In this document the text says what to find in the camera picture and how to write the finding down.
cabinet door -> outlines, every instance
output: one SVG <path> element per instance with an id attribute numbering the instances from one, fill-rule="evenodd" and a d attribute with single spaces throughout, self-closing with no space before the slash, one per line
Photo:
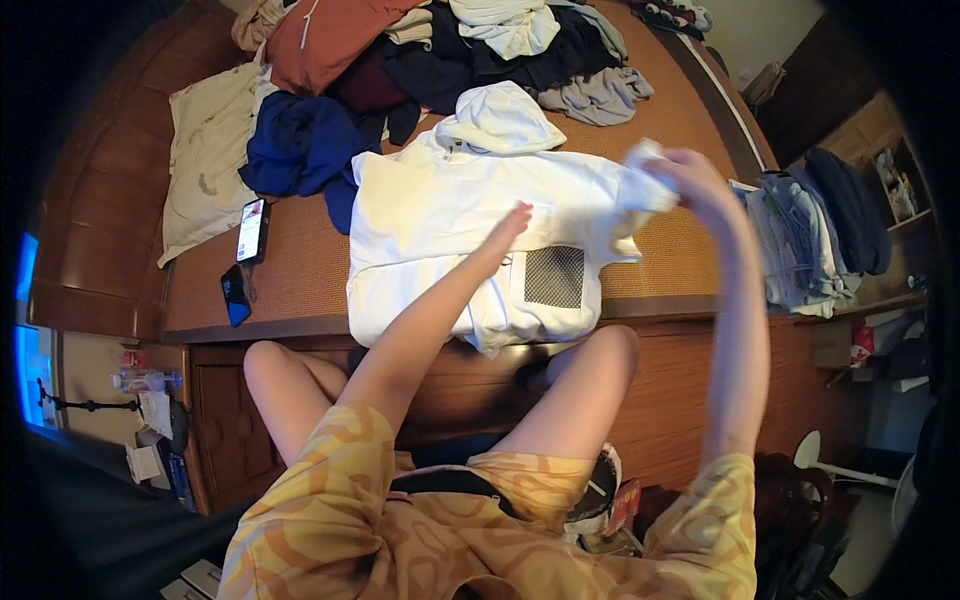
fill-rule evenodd
<path id="1" fill-rule="evenodd" d="M 243 351 L 195 351 L 192 429 L 213 512 L 259 497 L 285 470 L 247 389 Z"/>
<path id="2" fill-rule="evenodd" d="M 826 12 L 783 64 L 786 75 L 756 120 L 777 162 L 788 165 L 879 89 L 876 75 L 839 19 Z"/>

leg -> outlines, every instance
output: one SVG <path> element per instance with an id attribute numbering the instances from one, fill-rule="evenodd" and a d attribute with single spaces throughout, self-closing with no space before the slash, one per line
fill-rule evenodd
<path id="1" fill-rule="evenodd" d="M 307 436 L 340 396 L 347 376 L 319 358 L 257 342 L 243 359 L 247 387 L 283 462 L 297 460 Z"/>
<path id="2" fill-rule="evenodd" d="M 632 329 L 610 325 L 557 354 L 545 372 L 549 391 L 492 451 L 595 459 L 634 378 L 638 346 Z"/>

smartphone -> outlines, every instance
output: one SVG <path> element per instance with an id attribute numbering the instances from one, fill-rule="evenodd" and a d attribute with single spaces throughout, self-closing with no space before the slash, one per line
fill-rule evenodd
<path id="1" fill-rule="evenodd" d="M 220 277 L 220 288 L 227 303 L 227 315 L 230 326 L 236 327 L 250 316 L 250 301 L 243 290 L 243 274 L 240 265 L 233 265 Z"/>
<path id="2" fill-rule="evenodd" d="M 270 205 L 257 198 L 243 207 L 240 217 L 240 235 L 237 239 L 237 262 L 259 263 L 267 250 L 267 225 L 270 223 Z"/>

white shirt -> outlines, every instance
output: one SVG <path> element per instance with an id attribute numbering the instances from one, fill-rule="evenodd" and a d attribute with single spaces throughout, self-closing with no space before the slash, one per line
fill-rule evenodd
<path id="1" fill-rule="evenodd" d="M 640 259 L 633 233 L 648 214 L 617 207 L 622 166 L 545 150 L 565 140 L 529 95 L 503 82 L 465 92 L 456 114 L 403 151 L 356 156 L 347 283 L 353 337 L 372 345 L 520 201 L 534 207 L 528 229 L 451 335 L 494 357 L 507 344 L 591 331 L 600 269 Z"/>

plastic bottle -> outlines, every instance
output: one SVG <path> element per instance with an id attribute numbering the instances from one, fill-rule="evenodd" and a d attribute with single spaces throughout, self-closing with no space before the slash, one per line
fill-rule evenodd
<path id="1" fill-rule="evenodd" d="M 167 384 L 178 390 L 183 384 L 183 378 L 176 371 L 165 373 L 156 369 L 121 369 L 120 373 L 110 376 L 110 383 L 123 394 L 138 394 L 140 392 L 164 392 Z"/>

